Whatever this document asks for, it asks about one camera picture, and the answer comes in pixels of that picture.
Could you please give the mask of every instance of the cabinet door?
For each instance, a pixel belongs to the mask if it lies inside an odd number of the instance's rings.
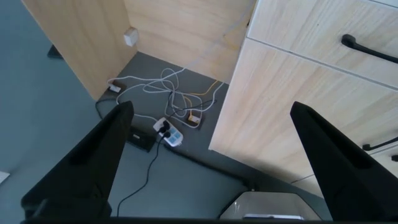
[[[259,0],[248,37],[398,88],[398,64],[344,46],[344,34],[398,57],[398,9],[362,0]]]
[[[246,39],[210,149],[287,182],[312,175],[289,115],[294,101],[359,146],[396,137],[396,92]]]

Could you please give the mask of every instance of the white cable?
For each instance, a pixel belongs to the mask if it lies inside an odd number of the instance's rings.
[[[178,74],[181,73],[181,72],[183,72],[183,71],[186,70],[187,68],[189,68],[189,67],[191,67],[191,66],[194,66],[194,65],[195,65],[196,63],[198,63],[204,56],[206,56],[208,53],[210,53],[211,50],[213,50],[213,48],[214,48],[215,46],[217,46],[217,45],[222,41],[223,37],[224,37],[227,33],[229,33],[231,30],[233,30],[237,25],[239,25],[239,24],[241,23],[241,21],[244,19],[244,16],[246,15],[246,13],[247,13],[248,11],[250,11],[251,9],[252,9],[252,6],[249,5],[249,6],[245,9],[244,13],[241,15],[241,17],[239,18],[239,20],[237,20],[234,24],[232,24],[231,26],[229,26],[229,27],[227,28],[227,30],[223,33],[223,35],[222,35],[221,37],[219,37],[217,40],[215,40],[215,41],[213,42],[213,44],[212,44],[210,47],[208,47],[199,57],[197,57],[197,58],[196,58],[195,60],[193,60],[192,62],[188,63],[187,66],[183,67],[181,70],[179,70],[179,71],[177,71],[177,72],[174,71],[174,70],[172,70],[171,68],[165,68],[165,69],[163,69],[162,72],[160,73],[160,78],[139,78],[139,77],[135,77],[135,76],[126,76],[126,77],[121,77],[121,78],[111,78],[111,79],[109,79],[109,80],[107,81],[107,84],[109,84],[111,81],[114,81],[114,80],[123,80],[123,79],[127,79],[127,78],[134,78],[134,79],[140,80],[140,81],[150,81],[150,82],[147,83],[147,84],[143,84],[143,83],[142,83],[142,84],[134,85],[134,86],[131,86],[131,87],[127,88],[127,89],[124,90],[122,93],[120,93],[119,96],[116,98],[116,103],[119,104],[119,98],[120,98],[120,96],[122,96],[123,94],[125,94],[125,92],[127,92],[127,91],[129,91],[129,90],[131,90],[131,89],[133,89],[133,88],[135,88],[135,87],[143,86],[143,87],[142,87],[142,90],[143,90],[144,92],[146,92],[146,93],[169,93],[169,94],[170,94],[170,95],[169,95],[169,98],[168,98],[168,100],[167,100],[166,106],[165,106],[165,111],[164,111],[164,114],[165,114],[166,116],[170,116],[170,115],[167,114],[167,108],[169,107],[169,101],[170,101],[170,97],[171,97],[171,104],[170,104],[170,106],[171,106],[171,108],[172,108],[172,110],[173,110],[175,116],[177,116],[177,117],[179,117],[179,118],[183,118],[183,117],[185,117],[185,116],[187,115],[187,111],[199,111],[199,112],[200,112],[199,118],[200,118],[200,120],[201,120],[202,112],[205,112],[205,111],[209,110],[209,109],[214,105],[216,92],[224,85],[224,83],[221,83],[221,85],[220,85],[217,89],[214,90],[211,104],[210,104],[209,106],[207,106],[207,108],[203,109],[203,102],[202,102],[202,100],[201,100],[200,97],[198,97],[198,96],[196,96],[196,95],[189,94],[189,93],[183,93],[183,92],[181,92],[181,91],[177,91],[177,89],[178,89],[178,87],[179,87]],[[163,73],[166,72],[166,71],[171,71],[172,73],[171,73],[170,75],[167,75],[166,77],[163,77]],[[167,78],[170,78],[170,77],[172,77],[172,76],[174,76],[174,75],[175,75],[176,80],[177,80],[176,86],[174,86],[174,83],[171,82],[170,80],[166,80]],[[157,87],[157,86],[153,86],[153,85],[152,85],[152,84],[157,83],[157,82],[161,82],[161,84],[163,85],[164,88],[159,88],[159,87]],[[172,88],[170,89],[169,87],[167,87],[167,86],[165,85],[165,82],[169,82],[169,83],[171,84]],[[156,90],[158,90],[158,91],[146,90],[146,87],[151,87],[151,88],[154,88],[154,89],[156,89]],[[180,95],[180,96],[182,97],[182,100],[183,100],[184,105],[185,105],[184,108],[187,108],[187,101],[186,101],[185,98],[183,97],[184,95],[197,98],[197,99],[200,101],[200,105],[201,105],[201,106],[200,106],[200,109],[190,108],[190,109],[182,110],[182,108],[179,108],[178,106],[174,105],[174,100],[175,100],[175,95],[176,95],[176,94],[178,94],[178,95]],[[182,110],[182,111],[183,111],[183,114],[178,114],[178,110]],[[153,118],[153,117],[151,117],[151,116],[144,116],[144,115],[139,115],[139,114],[135,114],[135,115],[138,116],[138,117],[149,118],[149,119],[152,119],[152,120],[154,120],[154,121],[157,121],[157,119],[155,119],[155,118]],[[189,127],[191,127],[191,128],[197,128],[197,127],[200,125],[200,123],[199,123],[199,124],[197,124],[196,126],[192,126],[192,125],[189,125],[189,124],[187,124],[186,122],[184,122],[184,121],[182,121],[181,119],[178,119],[178,118],[176,118],[176,117],[171,116],[171,118],[176,119],[177,121],[179,121],[179,122],[181,122],[181,123],[183,123],[183,124],[185,124],[185,125],[187,125],[187,126],[189,126]]]

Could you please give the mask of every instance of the wall socket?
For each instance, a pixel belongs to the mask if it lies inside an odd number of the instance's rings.
[[[124,41],[126,45],[132,47],[138,41],[138,31],[135,28],[130,28],[124,33]]]

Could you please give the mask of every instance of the power strip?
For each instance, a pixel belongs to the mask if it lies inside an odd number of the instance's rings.
[[[164,141],[166,141],[170,146],[175,147],[179,146],[182,144],[183,140],[183,135],[182,133],[170,123],[170,121],[167,121],[166,118],[160,118],[155,124],[154,124],[154,129],[159,132],[159,130],[164,126],[163,122],[166,121],[170,125],[170,129],[167,130],[170,133],[170,137],[164,138]]]

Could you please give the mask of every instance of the cabinet handle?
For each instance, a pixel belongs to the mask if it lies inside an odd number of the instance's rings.
[[[391,160],[394,162],[398,162],[398,155],[391,156]]]
[[[352,35],[344,34],[341,38],[341,43],[351,49],[355,49],[355,50],[364,52],[369,55],[383,58],[384,60],[388,60],[390,62],[398,63],[398,58],[396,58],[396,57],[391,57],[391,56],[382,54],[380,52],[377,52],[375,50],[369,49],[367,47],[364,47],[360,44],[357,44],[355,37],[353,37]]]
[[[377,148],[386,146],[386,145],[391,144],[391,143],[396,142],[396,141],[398,141],[398,137],[396,137],[394,139],[391,139],[390,141],[386,141],[384,143],[378,144],[377,146],[373,146],[373,147],[371,147],[370,144],[365,144],[365,145],[362,146],[362,149],[365,150],[365,151],[372,151],[373,149],[377,149]]]

